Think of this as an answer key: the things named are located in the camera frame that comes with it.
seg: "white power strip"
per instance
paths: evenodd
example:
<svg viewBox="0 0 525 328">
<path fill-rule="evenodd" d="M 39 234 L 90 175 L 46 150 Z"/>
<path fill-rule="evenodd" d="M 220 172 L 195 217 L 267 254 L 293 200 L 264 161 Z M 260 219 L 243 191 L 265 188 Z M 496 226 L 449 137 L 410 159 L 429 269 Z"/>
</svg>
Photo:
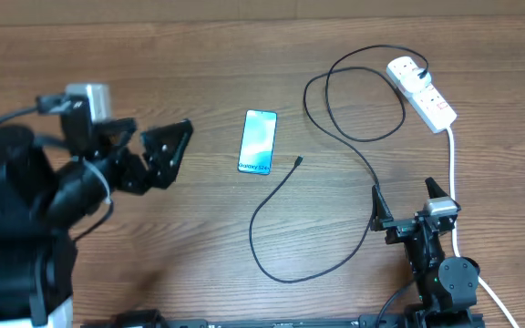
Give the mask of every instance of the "white power strip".
<svg viewBox="0 0 525 328">
<path fill-rule="evenodd" d="M 388 64 L 387 74 L 398 86 L 400 92 L 408 99 L 410 105 L 427 123 L 428 127 L 438 133 L 447 129 L 457 118 L 457 114 L 431 83 L 431 75 L 415 64 L 409 56 L 402 56 Z"/>
</svg>

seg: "black cable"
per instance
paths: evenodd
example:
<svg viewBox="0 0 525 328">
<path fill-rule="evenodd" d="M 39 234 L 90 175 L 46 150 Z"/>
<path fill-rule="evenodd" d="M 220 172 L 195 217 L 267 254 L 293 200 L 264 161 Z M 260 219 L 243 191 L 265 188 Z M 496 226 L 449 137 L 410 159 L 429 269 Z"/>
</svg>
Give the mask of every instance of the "black cable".
<svg viewBox="0 0 525 328">
<path fill-rule="evenodd" d="M 379 187 L 380 186 L 380 181 L 378 179 L 378 176 L 376 175 L 376 172 L 374 171 L 374 169 L 372 168 L 372 166 L 370 165 L 368 160 L 364 157 L 364 155 L 359 150 L 357 150 L 354 146 L 352 146 L 349 142 L 343 140 L 342 138 L 337 137 L 335 134 L 333 134 L 333 133 L 327 131 L 325 128 L 321 127 L 314 120 L 314 118 L 311 116 L 311 113 L 309 112 L 309 108 L 307 107 L 307 90 L 309 89 L 309 86 L 311 86 L 311 84 L 313 82 L 315 82 L 317 79 L 322 78 L 322 77 L 326 77 L 326 79 L 325 79 L 325 105 L 327 107 L 327 112 L 329 113 L 329 116 L 330 116 L 332 122 L 334 123 L 335 127 L 337 128 L 337 130 L 344 137 L 346 137 L 346 138 L 348 138 L 350 140 L 353 140 L 353 141 L 358 141 L 358 142 L 372 142 L 372 141 L 381 140 L 381 139 L 386 138 L 386 137 L 392 135 L 393 133 L 395 133 L 402 126 L 402 124 L 405 122 L 405 118 L 407 116 L 407 111 L 405 109 L 404 102 L 402 101 L 402 95 L 400 94 L 400 91 L 398 90 L 398 88 L 395 87 L 394 84 L 392 84 L 392 82 L 390 82 L 388 80 L 388 78 L 386 78 L 382 73 L 380 73 L 380 72 L 378 72 L 378 71 L 376 71 L 376 70 L 374 70 L 373 68 L 370 68 L 370 67 L 345 67 L 345 68 L 335 69 L 335 67 L 340 62 L 342 62 L 344 59 L 348 58 L 349 56 L 357 54 L 357 53 L 359 53 L 361 51 L 365 51 L 365 50 L 372 49 L 372 48 L 377 48 L 377 47 L 386 47 L 386 48 L 394 48 L 394 49 L 399 49 L 399 50 L 405 50 L 405 51 L 407 51 L 409 53 L 412 53 L 412 54 L 415 54 L 415 55 L 421 57 L 425 61 L 425 63 L 427 63 L 427 67 L 425 68 L 425 70 L 423 72 L 420 73 L 419 76 L 421 78 L 423 78 L 427 74 L 427 71 L 428 71 L 428 61 L 427 61 L 427 59 L 424 56 L 420 55 L 418 52 L 414 51 L 414 50 L 408 49 L 408 48 L 403 47 L 403 46 L 391 46 L 391 45 L 366 46 L 366 47 L 357 49 L 355 51 L 352 51 L 351 53 L 349 53 L 349 54 L 339 58 L 337 61 L 335 61 L 335 63 L 331 66 L 331 68 L 329 69 L 329 71 L 327 73 L 323 73 L 323 74 L 321 74 L 321 75 L 319 75 L 317 77 L 313 77 L 312 79 L 310 79 L 309 82 L 307 82 L 307 84 L 305 85 L 305 89 L 304 89 L 304 93 L 303 93 L 303 105 L 304 105 L 304 110 L 305 110 L 305 113 L 307 114 L 307 117 L 311 120 L 311 122 L 317 128 L 322 130 L 326 135 L 328 135 L 328 136 L 330 136 L 330 137 L 340 141 L 341 143 L 345 144 L 347 147 L 349 147 L 351 150 L 353 150 L 364 161 L 364 163 L 366 164 L 366 166 L 370 170 L 370 173 L 374 177 L 374 183 Z M 398 98 L 398 102 L 399 102 L 400 108 L 402 110 L 402 118 L 400 119 L 400 122 L 398 123 L 398 125 L 395 128 L 393 128 L 392 130 L 388 131 L 386 134 L 384 134 L 382 136 L 379 136 L 379 137 L 376 137 L 376 138 L 354 138 L 354 137 L 346 134 L 345 132 L 343 132 L 343 130 L 337 124 L 337 122 L 335 120 L 335 117 L 334 117 L 334 113 L 333 113 L 333 111 L 331 109 L 331 106 L 329 104 L 329 78 L 330 78 L 330 76 L 332 74 L 341 73 L 341 72 L 345 72 L 345 71 L 351 71 L 351 70 L 366 70 L 368 72 L 372 72 L 372 73 L 378 75 L 383 80 L 385 80 L 385 82 L 388 84 L 388 86 L 392 89 L 392 91 L 395 93 L 396 97 Z M 274 280 L 276 282 L 282 282 L 282 283 L 306 282 L 306 281 L 309 281 L 309 280 L 321 277 L 323 275 L 326 275 L 327 273 L 332 272 L 332 271 L 338 269 L 339 267 L 341 267 L 342 265 L 346 264 L 359 251 L 360 247 L 362 246 L 362 243 L 364 242 L 365 236 L 366 236 L 368 230 L 370 229 L 370 225 L 372 223 L 372 220 L 376 217 L 376 207 L 373 206 L 372 207 L 372 215 L 370 217 L 370 220 L 368 220 L 368 223 L 367 223 L 367 225 L 365 227 L 362 239 L 360 240 L 360 242 L 358 242 L 358 244 L 355 247 L 355 249 L 343 261 L 340 261 L 335 266 L 333 266 L 333 267 L 331 267 L 331 268 L 329 268 L 329 269 L 327 269 L 325 271 L 322 271 L 322 272 L 319 272 L 317 274 L 310 275 L 310 276 L 307 276 L 307 277 L 304 277 L 304 278 L 294 279 L 294 280 L 279 279 L 279 278 L 274 277 L 268 271 L 266 271 L 263 268 L 263 266 L 261 265 L 261 263 L 259 262 L 259 259 L 258 259 L 257 255 L 256 255 L 256 251 L 254 250 L 254 246 L 252 244 L 252 225 L 254 224 L 254 218 L 256 217 L 256 214 L 259 212 L 259 210 L 264 206 L 264 204 L 266 204 L 273 197 L 273 195 L 283 186 L 283 184 L 291 177 L 291 175 L 293 174 L 295 169 L 297 169 L 297 167 L 299 166 L 299 164 L 301 164 L 302 161 L 303 161 L 303 157 L 300 156 L 299 158 L 297 158 L 293 168 L 287 174 L 287 176 L 283 179 L 283 181 L 256 208 L 256 210 L 254 211 L 254 214 L 252 215 L 251 224 L 250 224 L 250 227 L 249 227 L 249 243 L 251 245 L 252 256 L 254 257 L 254 260 L 256 261 L 256 264 L 258 265 L 258 267 L 262 271 L 262 273 L 264 273 L 267 277 L 271 278 L 272 280 Z"/>
<path fill-rule="evenodd" d="M 35 112 L 37 112 L 37 108 L 22 108 L 22 109 L 14 111 L 14 112 L 5 114 L 5 115 L 0 117 L 0 125 L 2 123 L 12 119 L 12 118 L 17 118 L 17 117 L 20 117 L 20 116 L 23 116 L 23 115 L 27 115 L 27 114 L 31 114 L 31 113 L 35 113 Z"/>
<path fill-rule="evenodd" d="M 375 328 L 379 328 L 380 327 L 380 321 L 382 321 L 382 317 L 384 316 L 384 313 L 386 313 L 386 310 L 388 309 L 388 307 L 390 306 L 390 304 L 392 304 L 394 302 L 394 300 L 398 297 L 400 297 L 402 294 L 404 294 L 408 288 L 410 288 L 410 286 L 415 283 L 415 281 L 417 280 L 417 278 L 413 278 L 410 282 L 408 282 L 406 285 L 400 287 L 400 289 L 398 289 L 394 294 L 392 294 L 392 296 L 390 296 L 390 298 L 388 299 L 388 301 L 386 301 L 386 303 L 384 303 L 384 306 L 382 306 L 382 309 L 380 310 L 380 313 L 378 314 L 378 316 L 376 317 L 376 326 Z"/>
<path fill-rule="evenodd" d="M 394 87 L 394 85 L 388 81 L 388 79 L 382 75 L 382 73 L 370 68 L 370 67 L 345 67 L 345 68 L 339 68 L 339 69 L 336 69 L 336 70 L 330 70 L 330 72 L 328 73 L 323 73 L 322 75 L 318 75 L 317 77 L 314 77 L 312 79 L 309 80 L 309 82 L 307 82 L 307 85 L 305 85 L 305 89 L 303 91 L 303 108 L 305 110 L 305 113 L 307 114 L 307 117 L 311 120 L 311 122 L 317 127 L 319 128 L 320 130 L 322 130 L 326 135 L 336 139 L 337 141 L 343 143 L 344 145 L 346 145 L 347 147 L 349 147 L 351 150 L 353 150 L 363 161 L 364 163 L 367 165 L 368 169 L 370 170 L 370 173 L 372 173 L 372 177 L 374 177 L 374 183 L 377 185 L 377 186 L 380 186 L 380 181 L 378 180 L 378 176 L 376 175 L 376 172 L 374 171 L 374 169 L 372 168 L 372 166 L 370 165 L 370 162 L 368 162 L 368 160 L 364 157 L 364 155 L 358 150 L 356 149 L 354 146 L 352 146 L 349 142 L 343 140 L 342 138 L 339 138 L 337 137 L 335 134 L 327 131 L 325 128 L 321 127 L 317 122 L 315 122 L 314 118 L 311 116 L 311 113 L 309 112 L 309 108 L 307 107 L 307 90 L 309 89 L 309 86 L 311 86 L 313 84 L 313 82 L 315 82 L 316 80 L 322 78 L 322 77 L 327 77 L 329 76 L 330 74 L 335 74 L 335 73 L 341 73 L 341 72 L 345 72 L 345 71 L 351 71 L 351 70 L 367 70 L 369 72 L 372 72 L 372 73 L 375 73 L 376 75 L 378 75 L 379 77 L 382 77 L 382 79 L 385 80 L 385 82 L 390 86 L 390 88 L 392 88 L 392 90 L 394 91 L 396 97 L 398 98 L 398 102 L 400 103 L 400 108 L 402 110 L 402 118 L 400 119 L 400 123 L 398 123 L 398 125 L 393 128 L 392 130 L 390 130 L 390 132 L 387 132 L 386 134 L 380 136 L 380 137 L 376 137 L 376 138 L 371 138 L 371 139 L 357 139 L 357 140 L 363 140 L 363 142 L 370 142 L 370 141 L 377 141 L 377 140 L 381 140 L 383 138 L 386 138 L 388 136 L 390 136 L 391 134 L 393 134 L 394 132 L 396 132 L 401 126 L 402 124 L 405 122 L 405 118 L 407 117 L 407 111 L 405 109 L 405 105 L 402 101 L 402 95 L 400 94 L 400 91 L 398 91 L 398 89 L 396 87 Z M 333 116 L 333 113 L 332 113 L 332 110 L 331 108 L 329 107 L 329 104 L 327 103 L 327 101 L 325 102 L 326 105 L 327 105 L 327 111 L 330 113 L 331 115 L 331 118 L 332 118 L 332 121 L 335 123 L 335 118 Z M 345 133 L 342 133 L 346 138 L 351 138 L 349 137 L 347 134 Z"/>
<path fill-rule="evenodd" d="M 254 245 L 252 244 L 252 225 L 254 224 L 254 218 L 256 218 L 256 214 L 259 212 L 259 210 L 261 210 L 261 208 L 264 206 L 264 204 L 266 204 L 267 201 L 269 201 L 274 196 L 274 194 L 283 186 L 283 184 L 291 177 L 291 175 L 293 174 L 295 169 L 297 169 L 297 167 L 299 166 L 299 164 L 301 164 L 302 161 L 303 161 L 303 157 L 299 156 L 297 158 L 297 160 L 295 161 L 295 164 L 293 165 L 293 168 L 291 169 L 291 171 L 289 171 L 287 176 L 284 177 L 283 181 L 281 181 L 281 183 L 279 183 L 279 185 L 273 190 L 273 192 L 271 192 L 271 194 L 269 196 L 267 196 L 267 198 L 262 201 L 262 203 L 259 205 L 259 207 L 256 208 L 256 210 L 254 211 L 254 214 L 252 215 L 252 218 L 251 218 L 251 225 L 250 225 L 250 227 L 248 229 L 248 239 L 249 239 L 249 243 L 251 244 L 252 256 L 254 257 L 254 260 L 256 261 L 256 265 L 259 266 L 259 269 L 261 269 L 262 273 L 264 273 L 267 277 L 271 278 L 272 280 L 274 280 L 276 282 L 281 282 L 281 283 L 306 282 L 306 281 L 309 281 L 309 280 L 312 280 L 312 279 L 315 279 L 315 278 L 319 278 L 319 277 L 321 277 L 323 275 L 326 275 L 327 273 L 332 272 L 332 271 L 338 269 L 339 267 L 341 267 L 342 265 L 346 264 L 360 250 L 360 247 L 362 246 L 362 243 L 364 243 L 365 236 L 368 233 L 368 230 L 370 229 L 370 224 L 372 223 L 372 220 L 376 216 L 376 208 L 373 208 L 372 209 L 372 216 L 371 216 L 370 220 L 368 221 L 367 226 L 365 227 L 364 235 L 362 235 L 362 239 L 360 240 L 360 242 L 357 244 L 357 246 L 355 246 L 355 249 L 352 251 L 352 253 L 350 253 L 343 261 L 340 261 L 339 263 L 337 263 L 333 267 L 331 267 L 331 268 L 329 268 L 329 269 L 327 269 L 325 271 L 322 271 L 322 272 L 319 272 L 319 273 L 316 273 L 316 274 L 304 277 L 304 278 L 293 279 L 293 280 L 280 279 L 280 278 L 277 278 L 277 277 L 273 276 L 272 274 L 270 274 L 268 271 L 266 271 L 263 268 L 263 266 L 261 265 L 261 262 L 259 261 L 258 256 L 256 255 L 256 251 L 254 250 Z"/>
<path fill-rule="evenodd" d="M 93 224 L 90 228 L 88 228 L 86 231 L 80 233 L 78 236 L 76 236 L 76 238 L 74 239 L 74 243 L 76 243 L 77 241 L 83 239 L 84 237 L 86 237 L 87 235 L 89 235 L 90 232 L 96 230 L 98 227 L 100 227 L 103 223 L 105 223 L 108 219 L 110 219 L 110 216 L 113 215 L 113 211 L 115 210 L 115 204 L 111 201 L 110 204 L 108 205 L 108 210 L 107 212 L 105 213 L 105 215 L 103 215 L 102 218 L 100 218 L 100 220 L 97 221 L 97 223 Z"/>
</svg>

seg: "phone screen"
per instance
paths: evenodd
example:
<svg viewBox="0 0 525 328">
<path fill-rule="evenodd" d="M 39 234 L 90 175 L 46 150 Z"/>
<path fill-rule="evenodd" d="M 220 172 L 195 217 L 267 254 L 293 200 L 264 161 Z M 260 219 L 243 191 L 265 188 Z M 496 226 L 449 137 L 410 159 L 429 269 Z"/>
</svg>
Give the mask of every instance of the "phone screen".
<svg viewBox="0 0 525 328">
<path fill-rule="evenodd" d="M 263 110 L 246 111 L 242 133 L 238 171 L 256 174 L 271 173 L 274 131 L 277 113 Z"/>
</svg>

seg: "wooden table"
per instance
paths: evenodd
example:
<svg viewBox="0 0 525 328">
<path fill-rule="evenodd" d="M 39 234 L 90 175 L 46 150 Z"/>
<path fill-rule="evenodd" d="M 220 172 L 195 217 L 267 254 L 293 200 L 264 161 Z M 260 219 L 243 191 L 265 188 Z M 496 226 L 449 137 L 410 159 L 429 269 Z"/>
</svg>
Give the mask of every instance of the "wooden table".
<svg viewBox="0 0 525 328">
<path fill-rule="evenodd" d="M 134 306 L 211 321 L 377 313 L 409 278 L 402 245 L 386 246 L 384 233 L 371 232 L 344 267 L 283 285 L 256 267 L 248 224 L 304 154 L 257 219 L 263 265 L 296 278 L 355 247 L 373 181 L 356 154 L 310 124 L 302 92 L 338 57 L 381 43 L 427 56 L 435 85 L 458 112 L 461 252 L 480 264 L 481 276 L 525 327 L 525 16 L 0 28 L 0 115 L 67 83 L 98 81 L 110 84 L 116 117 L 137 118 L 143 129 L 191 118 L 196 130 L 171 188 L 116 194 L 114 217 L 79 244 L 75 323 Z M 373 50 L 347 65 L 384 71 L 401 55 Z M 376 76 L 341 74 L 332 88 L 335 115 L 352 135 L 380 135 L 400 119 L 394 95 Z M 322 90 L 322 83 L 311 87 L 311 110 L 334 130 Z M 279 115 L 270 176 L 236 170 L 248 108 Z M 57 118 L 18 121 L 58 132 Z M 421 208 L 426 177 L 448 189 L 447 136 L 432 134 L 410 106 L 396 134 L 357 146 L 398 218 Z M 141 151 L 137 141 L 132 148 Z M 56 166 L 67 160 L 50 155 Z M 449 240 L 443 238 L 451 254 Z M 392 310 L 415 301 L 412 291 Z M 480 288 L 474 310 L 489 327 L 508 326 Z"/>
</svg>

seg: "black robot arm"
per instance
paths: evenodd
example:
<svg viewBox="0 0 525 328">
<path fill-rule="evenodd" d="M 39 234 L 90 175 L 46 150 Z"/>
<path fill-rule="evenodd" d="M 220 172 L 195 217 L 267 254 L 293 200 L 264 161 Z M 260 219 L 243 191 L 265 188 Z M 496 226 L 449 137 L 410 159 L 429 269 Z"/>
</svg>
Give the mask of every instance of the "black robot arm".
<svg viewBox="0 0 525 328">
<path fill-rule="evenodd" d="M 68 229 L 114 190 L 142 195 L 178 175 L 191 123 L 141 133 L 144 163 L 127 148 L 134 119 L 111 119 L 109 101 L 108 87 L 92 84 L 38 97 L 35 110 L 59 115 L 64 139 L 0 127 L 0 323 L 46 325 L 68 302 L 71 313 L 77 249 Z M 45 146 L 69 151 L 72 160 L 54 171 Z"/>
<path fill-rule="evenodd" d="M 479 266 L 469 258 L 446 258 L 439 237 L 455 228 L 461 206 L 432 179 L 425 180 L 429 200 L 414 218 L 394 220 L 377 186 L 372 189 L 376 217 L 371 229 L 386 231 L 386 244 L 405 244 L 407 259 L 417 284 L 421 304 L 409 305 L 402 316 L 390 318 L 380 328 L 484 327 L 480 314 L 469 307 L 477 303 Z M 375 316 L 360 322 L 376 326 Z"/>
</svg>

